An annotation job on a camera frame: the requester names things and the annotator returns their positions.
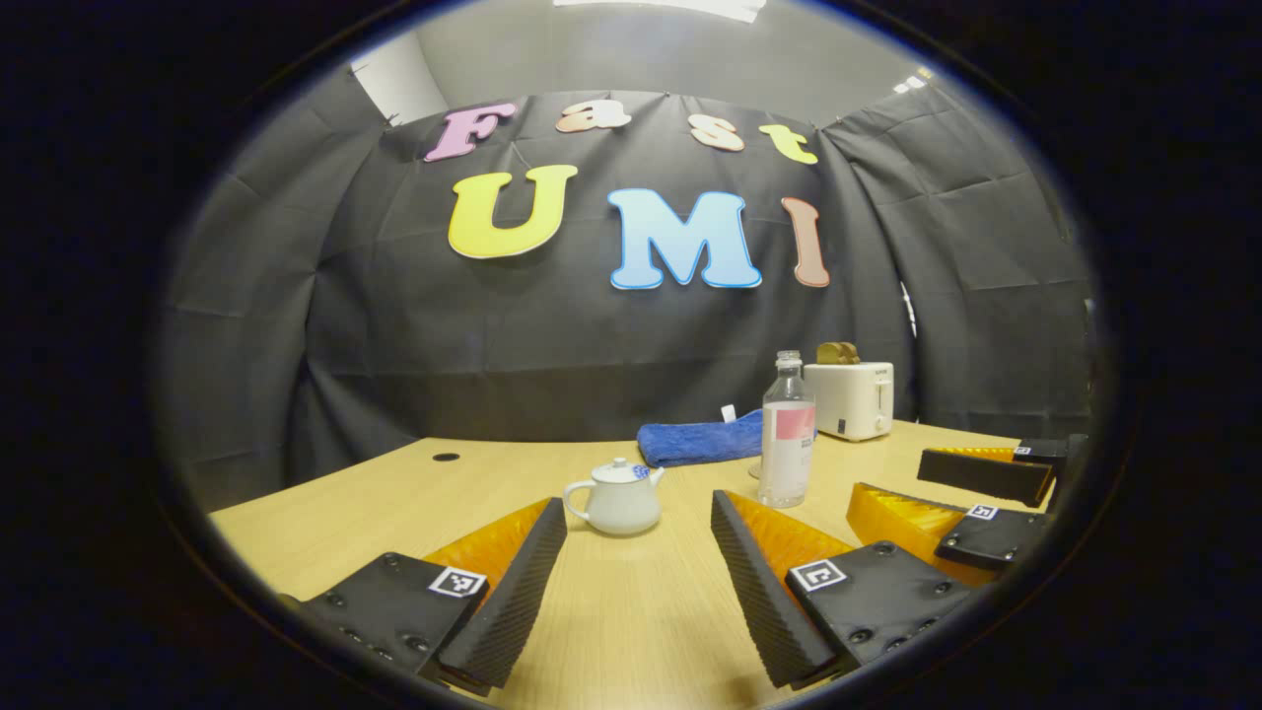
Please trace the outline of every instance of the plastic water bottle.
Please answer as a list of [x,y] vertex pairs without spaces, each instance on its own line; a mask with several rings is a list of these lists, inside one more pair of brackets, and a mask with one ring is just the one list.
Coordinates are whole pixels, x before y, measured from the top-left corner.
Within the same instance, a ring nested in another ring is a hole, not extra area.
[[762,396],[762,467],[758,502],[790,508],[806,498],[815,444],[815,396],[801,380],[796,349],[776,353],[776,382]]

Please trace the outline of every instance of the teapot handle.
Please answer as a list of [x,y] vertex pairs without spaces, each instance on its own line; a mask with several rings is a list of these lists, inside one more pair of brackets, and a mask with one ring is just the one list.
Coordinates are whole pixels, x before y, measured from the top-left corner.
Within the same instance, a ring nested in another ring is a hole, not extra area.
[[574,493],[581,488],[596,488],[596,482],[574,482],[567,486],[564,493],[560,494],[560,502],[565,504],[565,509],[568,509],[570,513],[578,516],[579,518],[583,518],[587,522],[592,522],[592,520],[587,517],[587,513],[581,513],[579,511],[574,509],[573,506],[569,504],[569,494]]

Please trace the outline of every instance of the screw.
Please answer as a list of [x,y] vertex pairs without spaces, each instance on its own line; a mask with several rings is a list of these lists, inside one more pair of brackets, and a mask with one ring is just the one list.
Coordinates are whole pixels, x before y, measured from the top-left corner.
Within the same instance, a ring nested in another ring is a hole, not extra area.
[[425,653],[427,651],[429,651],[429,644],[425,643],[425,639],[420,638],[419,636],[404,637],[403,643],[408,648],[415,651],[416,653]]

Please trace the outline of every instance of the blue towel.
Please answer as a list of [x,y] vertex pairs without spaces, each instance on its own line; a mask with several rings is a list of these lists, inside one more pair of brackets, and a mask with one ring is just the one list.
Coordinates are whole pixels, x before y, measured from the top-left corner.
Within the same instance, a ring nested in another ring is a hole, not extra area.
[[687,467],[762,454],[762,410],[734,422],[644,425],[635,435],[650,467]]

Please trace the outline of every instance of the white teapot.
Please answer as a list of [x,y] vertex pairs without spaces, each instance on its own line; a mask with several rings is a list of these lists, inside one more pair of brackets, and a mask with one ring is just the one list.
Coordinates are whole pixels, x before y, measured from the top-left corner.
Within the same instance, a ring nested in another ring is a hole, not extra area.
[[[650,473],[647,467],[632,467],[626,459],[615,459],[612,464],[592,469],[592,480],[567,486],[562,502],[570,513],[601,532],[635,535],[661,518],[658,483],[664,473],[663,468]],[[581,488],[592,489],[586,512],[569,504],[569,496]]]

